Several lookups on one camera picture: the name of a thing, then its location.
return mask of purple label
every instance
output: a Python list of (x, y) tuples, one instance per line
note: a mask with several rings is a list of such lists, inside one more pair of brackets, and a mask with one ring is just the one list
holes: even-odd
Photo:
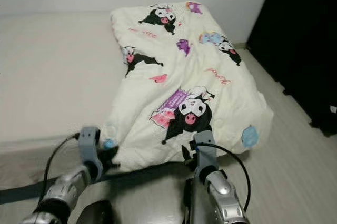
[(159, 108), (159, 111), (162, 111), (164, 108), (168, 109), (176, 109), (181, 102), (183, 102), (187, 97), (187, 93), (178, 89), (175, 93), (167, 99), (164, 104), (162, 104)]

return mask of white blanket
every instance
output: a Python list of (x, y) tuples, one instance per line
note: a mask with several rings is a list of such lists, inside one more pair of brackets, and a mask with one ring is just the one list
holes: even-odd
[(128, 68), (101, 142), (119, 144), (121, 171), (182, 161), (207, 129), (236, 153), (267, 141), (273, 112), (204, 5), (120, 8), (111, 21)]

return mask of light wood floor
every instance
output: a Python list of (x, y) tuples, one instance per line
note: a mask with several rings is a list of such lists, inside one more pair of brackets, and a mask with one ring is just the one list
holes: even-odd
[[(252, 180), (247, 215), (252, 224), (337, 223), (337, 136), (312, 129), (306, 113), (246, 50), (239, 50), (260, 92), (275, 112), (269, 142), (241, 155)], [(234, 182), (242, 203), (245, 178), (228, 157), (222, 168)], [(80, 197), (70, 222), (94, 201), (109, 199), (120, 223), (179, 223), (183, 219), (184, 182), (191, 174), (170, 164), (91, 185)], [(17, 223), (37, 199), (0, 205), (1, 223)]]

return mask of wire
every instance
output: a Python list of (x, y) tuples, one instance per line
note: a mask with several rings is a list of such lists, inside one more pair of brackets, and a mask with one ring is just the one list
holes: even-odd
[(61, 142), (59, 145), (57, 145), (57, 147), (54, 149), (53, 153), (50, 155), (50, 157), (48, 158), (48, 161), (47, 161), (47, 165), (46, 165), (46, 168), (44, 170), (44, 177), (43, 177), (43, 186), (42, 186), (42, 191), (41, 191), (41, 194), (40, 194), (40, 198), (38, 200), (38, 204), (42, 201), (45, 193), (46, 193), (46, 189), (47, 189), (47, 180), (48, 180), (48, 173), (49, 173), (49, 168), (51, 166), (51, 163), (52, 163), (52, 160), (55, 156), (55, 154), (58, 152), (58, 150), (66, 143), (68, 142), (69, 140), (71, 139), (78, 139), (78, 137), (80, 136), (79, 133), (75, 133), (71, 136), (68, 136), (65, 140), (63, 140), (63, 142)]
[(207, 146), (207, 147), (213, 147), (213, 148), (220, 149), (220, 150), (226, 152), (227, 154), (229, 154), (231, 157), (233, 157), (241, 165), (241, 167), (243, 169), (243, 172), (246, 175), (246, 180), (247, 180), (247, 199), (246, 199), (246, 203), (244, 204), (244, 208), (243, 208), (243, 210), (246, 212), (247, 208), (248, 208), (248, 205), (249, 205), (249, 201), (251, 200), (251, 181), (249, 179), (247, 169), (244, 166), (241, 159), (236, 154), (230, 152), (228, 149), (225, 149), (224, 147), (221, 147), (221, 146), (216, 145), (216, 144), (207, 144), (207, 143), (202, 142), (202, 143), (196, 144), (196, 146)]

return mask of white mattress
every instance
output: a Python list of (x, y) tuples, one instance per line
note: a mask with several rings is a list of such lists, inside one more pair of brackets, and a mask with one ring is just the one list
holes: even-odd
[[(0, 190), (41, 181), (59, 141), (103, 123), (125, 71), (108, 12), (0, 17)], [(51, 177), (76, 163), (68, 143)]]

